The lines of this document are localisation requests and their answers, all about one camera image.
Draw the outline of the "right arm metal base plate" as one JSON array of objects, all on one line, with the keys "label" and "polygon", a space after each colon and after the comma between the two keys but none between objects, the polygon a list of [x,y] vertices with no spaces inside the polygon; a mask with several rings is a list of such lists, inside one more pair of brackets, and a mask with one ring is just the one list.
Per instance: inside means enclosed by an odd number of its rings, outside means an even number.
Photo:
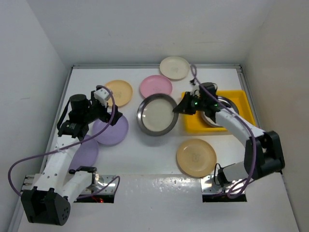
[{"label": "right arm metal base plate", "polygon": [[206,177],[201,178],[200,184],[203,195],[217,195],[221,193],[228,193],[233,187],[234,188],[232,189],[232,194],[236,194],[240,192],[241,188],[244,185],[244,182],[241,182],[241,180],[234,180],[231,183],[225,185],[224,187],[221,187],[219,185],[219,182],[217,180],[214,180],[214,175],[210,174]]}]

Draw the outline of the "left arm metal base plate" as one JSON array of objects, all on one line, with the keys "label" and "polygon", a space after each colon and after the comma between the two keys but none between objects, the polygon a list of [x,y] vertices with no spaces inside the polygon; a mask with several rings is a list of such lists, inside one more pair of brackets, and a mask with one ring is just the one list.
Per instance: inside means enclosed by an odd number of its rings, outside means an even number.
[{"label": "left arm metal base plate", "polygon": [[[41,174],[29,174],[25,176],[22,188],[20,190],[20,194],[22,194],[25,190],[31,190],[33,184],[39,179]],[[90,195],[94,192],[97,192],[107,186],[103,191],[97,193],[97,195],[113,195],[115,194],[116,187],[118,185],[118,180],[114,180],[112,183],[108,185],[108,183],[114,179],[115,176],[112,175],[99,175],[98,182],[94,186],[89,186],[85,190],[81,192],[82,195]]]}]

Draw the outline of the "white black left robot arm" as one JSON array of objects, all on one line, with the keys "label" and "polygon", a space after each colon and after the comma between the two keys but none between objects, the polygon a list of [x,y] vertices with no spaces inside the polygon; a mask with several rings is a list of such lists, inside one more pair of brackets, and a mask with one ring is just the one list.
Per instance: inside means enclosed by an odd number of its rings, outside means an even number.
[{"label": "white black left robot arm", "polygon": [[120,177],[116,176],[102,184],[95,167],[69,168],[81,144],[91,140],[85,137],[89,124],[99,119],[108,128],[122,116],[116,105],[108,112],[109,99],[113,99],[112,91],[103,86],[97,86],[91,92],[90,99],[84,94],[69,98],[56,125],[58,134],[55,149],[48,153],[46,166],[32,188],[21,194],[28,222],[62,226],[69,218],[71,205],[78,199],[88,197],[82,194],[83,191],[90,189],[90,196],[94,196],[114,181],[120,181]]}]

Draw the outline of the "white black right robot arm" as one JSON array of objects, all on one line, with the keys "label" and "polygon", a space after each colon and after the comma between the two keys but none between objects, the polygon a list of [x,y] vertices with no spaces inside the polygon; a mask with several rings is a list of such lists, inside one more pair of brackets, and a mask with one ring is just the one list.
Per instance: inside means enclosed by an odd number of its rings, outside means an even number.
[{"label": "white black right robot arm", "polygon": [[218,100],[217,86],[202,83],[185,92],[173,109],[177,114],[193,115],[203,112],[212,122],[227,129],[245,148],[244,160],[218,170],[216,180],[225,187],[234,180],[242,180],[247,187],[251,180],[258,180],[279,172],[285,167],[279,135],[260,129]]}]

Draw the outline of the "metal rimmed plate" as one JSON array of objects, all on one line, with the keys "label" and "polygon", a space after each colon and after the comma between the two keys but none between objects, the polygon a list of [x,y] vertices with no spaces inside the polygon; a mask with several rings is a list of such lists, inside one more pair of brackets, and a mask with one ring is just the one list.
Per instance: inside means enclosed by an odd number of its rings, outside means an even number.
[{"label": "metal rimmed plate", "polygon": [[[223,97],[223,96],[218,96],[218,100],[219,100],[220,103],[222,103],[227,108],[233,109],[234,112],[236,112],[237,114],[239,113],[239,110],[238,110],[236,104],[233,101],[231,101],[230,99]],[[213,127],[213,128],[220,128],[221,127],[219,124],[214,123],[209,117],[207,117],[204,112],[200,113],[200,116],[204,120],[204,122],[206,124],[208,124],[210,127]]]},{"label": "metal rimmed plate", "polygon": [[167,94],[157,93],[145,98],[137,109],[137,124],[149,136],[163,136],[175,127],[179,114],[173,112],[176,101]]}]

